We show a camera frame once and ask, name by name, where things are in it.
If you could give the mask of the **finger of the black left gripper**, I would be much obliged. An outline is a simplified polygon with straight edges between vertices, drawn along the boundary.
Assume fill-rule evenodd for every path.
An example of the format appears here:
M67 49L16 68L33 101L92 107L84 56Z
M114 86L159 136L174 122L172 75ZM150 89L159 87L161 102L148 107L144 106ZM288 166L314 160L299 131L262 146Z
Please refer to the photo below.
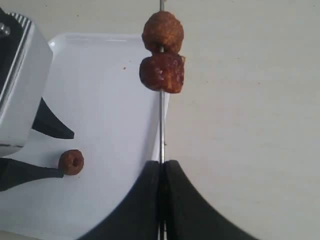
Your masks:
M62 123L41 98L32 129L56 139L74 139L75 133Z
M1 192L36 180L63 177L63 171L58 168L40 167L12 158L0 159Z

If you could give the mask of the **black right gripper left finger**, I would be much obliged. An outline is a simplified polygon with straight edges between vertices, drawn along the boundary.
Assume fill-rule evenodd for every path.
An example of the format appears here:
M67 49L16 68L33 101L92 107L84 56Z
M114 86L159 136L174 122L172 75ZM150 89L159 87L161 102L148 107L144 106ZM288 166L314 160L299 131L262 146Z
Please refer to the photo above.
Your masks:
M160 165L147 161L122 202L81 240L156 240Z

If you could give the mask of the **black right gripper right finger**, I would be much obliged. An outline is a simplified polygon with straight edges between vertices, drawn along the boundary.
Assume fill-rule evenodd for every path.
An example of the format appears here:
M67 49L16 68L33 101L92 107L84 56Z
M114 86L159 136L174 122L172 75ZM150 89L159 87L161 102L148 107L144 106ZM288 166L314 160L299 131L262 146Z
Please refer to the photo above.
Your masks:
M164 163L164 202L168 240L251 240L216 211L190 182L179 162Z

